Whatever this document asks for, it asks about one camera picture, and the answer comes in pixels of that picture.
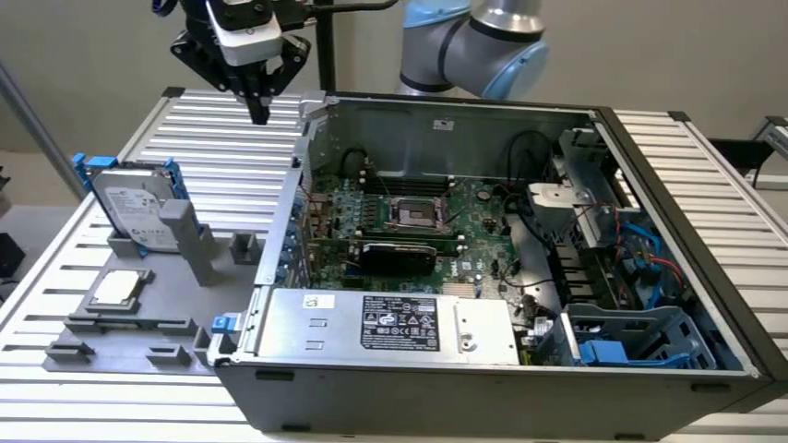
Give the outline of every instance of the white wall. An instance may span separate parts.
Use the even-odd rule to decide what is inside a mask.
[[[117,151],[166,85],[206,87],[168,52],[180,12],[156,18],[149,3],[0,3],[0,56],[68,152]],[[393,89],[401,14],[336,18],[341,89]],[[542,16],[552,59],[528,100],[682,110],[724,137],[788,115],[788,1],[544,0]],[[313,60],[293,86],[317,87]],[[0,149],[34,149],[14,126],[0,107]]]

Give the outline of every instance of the motherboard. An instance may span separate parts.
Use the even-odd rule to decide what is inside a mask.
[[[317,179],[310,195],[313,288],[505,295],[498,273],[516,257],[506,197],[500,185],[474,179],[410,188],[382,180],[365,186],[350,179]]]

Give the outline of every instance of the metal pole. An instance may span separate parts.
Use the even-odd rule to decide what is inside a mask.
[[[2,97],[10,105],[10,110],[22,122],[26,132],[33,140],[36,140],[40,151],[46,156],[49,163],[52,163],[65,185],[69,187],[76,197],[81,199],[81,197],[85,196],[85,189],[82,188],[76,172],[73,171],[72,162],[62,154],[62,151],[46,132],[46,128],[36,116],[33,108],[24,99],[22,92],[17,88],[16,83],[13,83],[13,78],[10,78],[10,74],[5,69],[2,60],[0,60],[0,93],[2,93]]]
[[[320,6],[333,5],[333,0],[314,0]],[[320,89],[325,92],[336,91],[336,66],[333,61],[333,15],[317,14],[314,39],[317,40],[317,71],[320,75]]]

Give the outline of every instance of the sticker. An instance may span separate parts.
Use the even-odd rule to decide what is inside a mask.
[[[434,298],[365,296],[361,346],[381,351],[440,351]]]
[[[454,122],[452,120],[432,120],[432,129],[436,131],[453,131]]]
[[[144,189],[109,186],[104,190],[128,236],[152,250],[176,250],[169,227],[158,220],[158,198]]]
[[[304,309],[333,309],[332,293],[306,293],[304,295]]]

